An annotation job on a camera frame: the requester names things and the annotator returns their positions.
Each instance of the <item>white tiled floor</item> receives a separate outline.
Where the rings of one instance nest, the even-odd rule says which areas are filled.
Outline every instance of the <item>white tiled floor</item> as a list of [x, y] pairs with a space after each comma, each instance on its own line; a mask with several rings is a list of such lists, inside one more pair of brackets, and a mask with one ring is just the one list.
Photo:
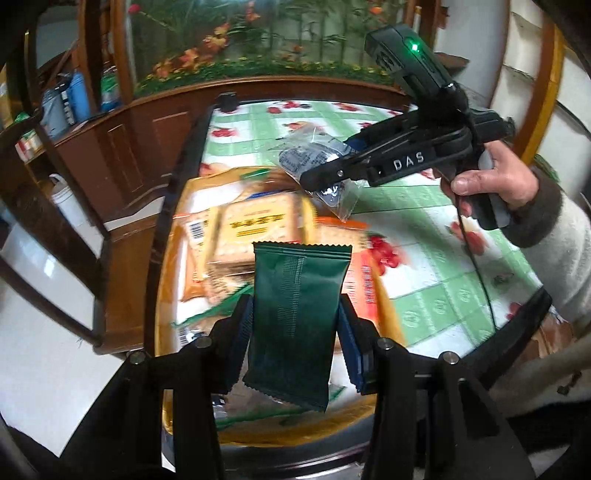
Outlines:
[[[113, 229], [160, 211], [155, 200]], [[78, 228], [98, 252], [101, 238]], [[31, 285], [69, 315], [90, 326], [91, 293], [18, 225], [2, 256]], [[6, 422], [59, 455], [121, 361], [98, 356], [85, 342], [30, 306], [0, 280], [0, 411]]]

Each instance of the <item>chair backrest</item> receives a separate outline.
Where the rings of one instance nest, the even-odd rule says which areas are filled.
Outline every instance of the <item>chair backrest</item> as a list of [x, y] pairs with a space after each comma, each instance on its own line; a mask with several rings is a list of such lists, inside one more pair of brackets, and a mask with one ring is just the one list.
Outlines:
[[[0, 198], [25, 231], [95, 296], [93, 329], [86, 328], [48, 301], [1, 258], [0, 277], [4, 278], [29, 303], [57, 323], [93, 346], [99, 346], [104, 331], [101, 331], [101, 322], [97, 322], [96, 319], [104, 315], [103, 302], [108, 279], [111, 236], [66, 167], [45, 129], [40, 125], [43, 109], [40, 106], [40, 91], [35, 67], [34, 31], [36, 31], [36, 25], [30, 29], [31, 33], [27, 32], [21, 37], [22, 40], [7, 58], [7, 81], [11, 105], [28, 113], [30, 117], [24, 121], [15, 122], [0, 132]], [[66, 180], [90, 224], [95, 226], [103, 237], [99, 258], [71, 226], [61, 210], [45, 196], [18, 156], [15, 145], [21, 136], [30, 130], [34, 130], [38, 135], [50, 163]]]

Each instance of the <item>human hand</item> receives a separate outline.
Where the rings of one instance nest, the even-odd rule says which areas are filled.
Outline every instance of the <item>human hand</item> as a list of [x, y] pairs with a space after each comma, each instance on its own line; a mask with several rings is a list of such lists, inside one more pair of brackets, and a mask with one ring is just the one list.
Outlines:
[[[456, 195], [498, 193], [507, 202], [509, 210], [518, 209], [532, 201], [540, 188], [540, 182], [534, 173], [500, 140], [485, 144], [485, 148], [491, 155], [494, 168], [465, 171], [456, 176], [451, 185], [441, 178], [442, 192], [454, 203]], [[462, 215], [470, 216], [470, 203], [463, 199], [459, 199], [459, 202]]]

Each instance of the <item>white bucket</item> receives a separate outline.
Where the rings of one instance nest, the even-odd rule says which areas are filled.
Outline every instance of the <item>white bucket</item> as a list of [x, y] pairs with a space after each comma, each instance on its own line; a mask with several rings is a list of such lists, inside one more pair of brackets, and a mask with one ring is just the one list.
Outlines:
[[66, 181], [57, 173], [52, 173], [49, 178], [56, 180], [51, 190], [51, 201], [57, 205], [72, 226], [80, 226], [85, 223], [86, 215]]

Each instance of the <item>fingernail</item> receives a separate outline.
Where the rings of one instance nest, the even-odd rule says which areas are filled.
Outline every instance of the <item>fingernail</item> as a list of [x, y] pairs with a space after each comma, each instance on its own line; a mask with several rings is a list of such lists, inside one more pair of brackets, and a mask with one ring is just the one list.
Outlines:
[[458, 195], [468, 193], [468, 181], [466, 179], [456, 179], [452, 182], [452, 190]]

